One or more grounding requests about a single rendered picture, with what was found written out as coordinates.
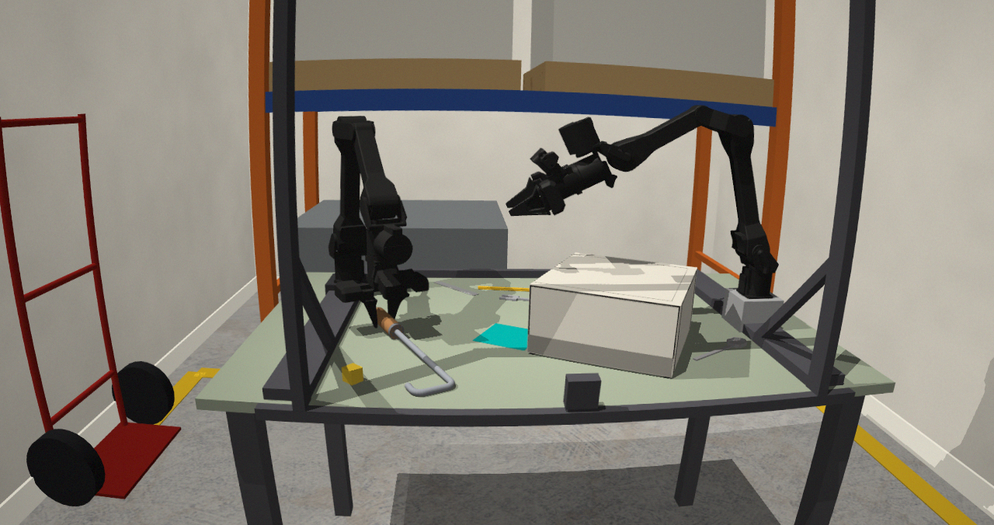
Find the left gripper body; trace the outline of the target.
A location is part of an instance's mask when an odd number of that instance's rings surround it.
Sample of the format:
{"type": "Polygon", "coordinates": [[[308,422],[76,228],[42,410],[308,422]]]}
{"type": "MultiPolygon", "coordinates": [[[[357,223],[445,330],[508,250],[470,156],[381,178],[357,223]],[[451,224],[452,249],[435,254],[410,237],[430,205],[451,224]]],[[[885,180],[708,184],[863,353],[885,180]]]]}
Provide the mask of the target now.
{"type": "MultiPolygon", "coordinates": [[[[335,295],[339,300],[341,300],[341,302],[348,303],[358,301],[359,299],[375,299],[374,291],[378,292],[379,289],[373,289],[370,286],[370,275],[372,275],[372,272],[377,264],[380,264],[382,268],[388,268],[390,267],[390,263],[387,262],[387,260],[382,256],[372,255],[365,256],[365,262],[368,262],[368,275],[366,275],[368,283],[358,284],[354,280],[336,282],[335,295]]],[[[425,275],[415,273],[415,286],[412,289],[415,292],[429,290],[429,281],[425,275]]]]}

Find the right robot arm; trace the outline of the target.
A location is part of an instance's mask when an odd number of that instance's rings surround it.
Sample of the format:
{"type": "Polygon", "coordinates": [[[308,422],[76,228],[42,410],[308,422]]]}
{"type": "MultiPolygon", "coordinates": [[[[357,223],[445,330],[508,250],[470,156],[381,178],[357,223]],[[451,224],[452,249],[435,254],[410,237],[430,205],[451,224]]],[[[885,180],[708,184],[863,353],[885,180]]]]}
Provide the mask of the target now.
{"type": "MultiPolygon", "coordinates": [[[[612,175],[610,166],[622,172],[630,172],[661,146],[700,126],[718,132],[721,145],[730,158],[738,215],[736,230],[731,231],[732,248],[735,252],[738,250],[736,255],[741,257],[743,264],[736,291],[748,299],[773,298],[770,294],[771,280],[780,264],[770,254],[766,232],[759,222],[755,177],[750,161],[750,153],[755,144],[755,126],[748,116],[727,114],[704,105],[695,105],[644,134],[614,142],[612,145],[599,140],[592,117],[568,123],[559,130],[570,155],[576,154],[576,158],[581,158],[593,153],[574,163],[576,170],[581,172],[587,189],[602,181],[613,188],[617,175],[612,175]],[[606,156],[610,166],[606,161],[601,162],[599,153],[606,156]]],[[[560,156],[556,153],[547,153],[543,148],[531,157],[535,161],[533,163],[549,174],[547,179],[553,182],[560,179],[569,168],[561,167],[558,158],[560,156]]]]}

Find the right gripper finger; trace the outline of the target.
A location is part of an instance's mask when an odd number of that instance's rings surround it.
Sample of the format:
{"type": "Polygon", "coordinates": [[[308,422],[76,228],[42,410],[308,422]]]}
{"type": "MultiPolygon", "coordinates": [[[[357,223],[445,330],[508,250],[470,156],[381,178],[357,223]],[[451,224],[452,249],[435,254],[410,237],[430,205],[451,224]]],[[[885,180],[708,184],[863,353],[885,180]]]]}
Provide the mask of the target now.
{"type": "Polygon", "coordinates": [[[509,210],[509,213],[510,216],[551,216],[549,207],[544,202],[542,192],[537,185],[532,195],[509,210]]]}
{"type": "Polygon", "coordinates": [[[513,198],[506,203],[507,209],[512,209],[517,206],[517,204],[524,202],[526,198],[529,198],[529,196],[532,195],[534,189],[535,185],[533,184],[531,177],[529,177],[527,186],[525,186],[523,191],[517,193],[517,195],[513,196],[513,198]]]}

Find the small yellow cube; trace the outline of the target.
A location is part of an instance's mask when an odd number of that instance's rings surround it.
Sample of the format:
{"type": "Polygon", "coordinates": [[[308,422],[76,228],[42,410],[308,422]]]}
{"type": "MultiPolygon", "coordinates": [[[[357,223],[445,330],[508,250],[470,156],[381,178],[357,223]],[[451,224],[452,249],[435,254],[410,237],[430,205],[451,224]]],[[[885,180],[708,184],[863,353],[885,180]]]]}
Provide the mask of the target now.
{"type": "Polygon", "coordinates": [[[342,368],[343,382],[354,384],[363,382],[363,368],[357,363],[349,363],[342,368]]]}

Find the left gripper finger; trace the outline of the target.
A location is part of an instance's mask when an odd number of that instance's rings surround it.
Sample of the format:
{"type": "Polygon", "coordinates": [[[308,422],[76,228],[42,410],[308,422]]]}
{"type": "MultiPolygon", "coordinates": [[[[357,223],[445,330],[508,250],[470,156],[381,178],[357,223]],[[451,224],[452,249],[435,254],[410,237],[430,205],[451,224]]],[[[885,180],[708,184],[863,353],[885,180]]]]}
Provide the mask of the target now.
{"type": "Polygon", "coordinates": [[[405,297],[396,297],[391,300],[388,300],[388,314],[390,314],[391,317],[395,319],[395,314],[397,314],[398,307],[400,307],[402,300],[404,300],[406,297],[409,297],[409,295],[411,294],[407,293],[407,296],[405,297]]]}
{"type": "Polygon", "coordinates": [[[368,314],[370,316],[370,320],[372,321],[373,325],[377,329],[377,307],[376,307],[377,299],[375,298],[375,299],[370,299],[370,300],[362,300],[362,299],[360,299],[360,300],[363,303],[363,305],[365,305],[366,309],[368,310],[368,314]],[[368,303],[366,303],[366,302],[368,302],[368,303]],[[369,307],[370,307],[370,309],[369,309],[369,307]]]}

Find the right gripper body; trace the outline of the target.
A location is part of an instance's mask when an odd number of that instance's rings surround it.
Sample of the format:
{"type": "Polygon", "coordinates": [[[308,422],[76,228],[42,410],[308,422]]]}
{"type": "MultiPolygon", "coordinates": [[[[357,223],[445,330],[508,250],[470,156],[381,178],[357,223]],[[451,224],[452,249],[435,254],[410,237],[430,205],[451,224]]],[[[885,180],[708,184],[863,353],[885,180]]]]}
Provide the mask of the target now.
{"type": "Polygon", "coordinates": [[[560,179],[556,179],[554,182],[551,181],[551,179],[547,179],[547,177],[550,176],[544,174],[544,172],[534,172],[531,175],[533,184],[539,186],[540,191],[542,191],[544,202],[546,202],[549,210],[553,210],[551,213],[554,216],[556,216],[556,214],[560,214],[561,211],[564,211],[564,199],[569,198],[574,195],[574,193],[579,195],[586,189],[585,182],[583,182],[581,177],[581,172],[576,170],[574,163],[569,165],[567,171],[568,172],[565,172],[560,179]]]}

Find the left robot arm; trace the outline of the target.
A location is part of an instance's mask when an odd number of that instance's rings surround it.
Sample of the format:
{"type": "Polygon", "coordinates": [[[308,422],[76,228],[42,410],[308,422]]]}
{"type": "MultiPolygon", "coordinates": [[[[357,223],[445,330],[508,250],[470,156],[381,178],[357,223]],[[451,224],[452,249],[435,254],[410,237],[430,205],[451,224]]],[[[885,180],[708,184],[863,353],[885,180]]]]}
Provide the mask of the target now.
{"type": "Polygon", "coordinates": [[[366,116],[338,116],[332,123],[332,135],[341,153],[340,214],[333,224],[328,250],[335,259],[334,282],[360,283],[362,256],[384,257],[390,267],[377,264],[370,286],[391,300],[407,296],[407,289],[415,286],[412,268],[398,269],[411,257],[412,243],[400,228],[407,225],[407,213],[393,182],[384,174],[372,122],[366,116]],[[365,186],[360,200],[361,178],[365,186]]]}

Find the large cream box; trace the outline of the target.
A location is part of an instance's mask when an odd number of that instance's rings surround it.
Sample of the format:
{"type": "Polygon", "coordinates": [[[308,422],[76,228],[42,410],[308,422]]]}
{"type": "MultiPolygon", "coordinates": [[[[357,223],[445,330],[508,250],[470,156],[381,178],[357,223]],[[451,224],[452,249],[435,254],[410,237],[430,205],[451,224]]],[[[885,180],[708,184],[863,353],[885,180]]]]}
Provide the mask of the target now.
{"type": "Polygon", "coordinates": [[[576,252],[530,284],[527,353],[673,377],[697,273],[576,252]]]}

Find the grey spoon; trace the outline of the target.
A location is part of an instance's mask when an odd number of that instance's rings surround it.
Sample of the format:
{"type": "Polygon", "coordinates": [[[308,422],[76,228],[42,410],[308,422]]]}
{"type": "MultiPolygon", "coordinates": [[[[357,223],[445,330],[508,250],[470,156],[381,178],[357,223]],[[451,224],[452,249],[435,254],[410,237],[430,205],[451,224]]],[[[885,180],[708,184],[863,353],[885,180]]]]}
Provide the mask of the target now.
{"type": "Polygon", "coordinates": [[[734,348],[734,347],[735,348],[742,348],[743,346],[748,345],[748,341],[746,341],[746,339],[743,339],[743,338],[740,339],[739,337],[732,337],[730,339],[727,339],[727,342],[725,342],[725,343],[727,343],[727,346],[718,348],[718,350],[713,350],[713,351],[711,351],[709,353],[705,353],[705,354],[700,355],[700,356],[694,356],[693,357],[693,361],[699,361],[700,359],[703,359],[706,356],[711,356],[711,355],[714,355],[714,354],[716,354],[718,352],[721,352],[721,351],[724,351],[724,350],[728,350],[730,348],[734,348]],[[741,345],[739,345],[739,344],[741,344],[741,345]]]}

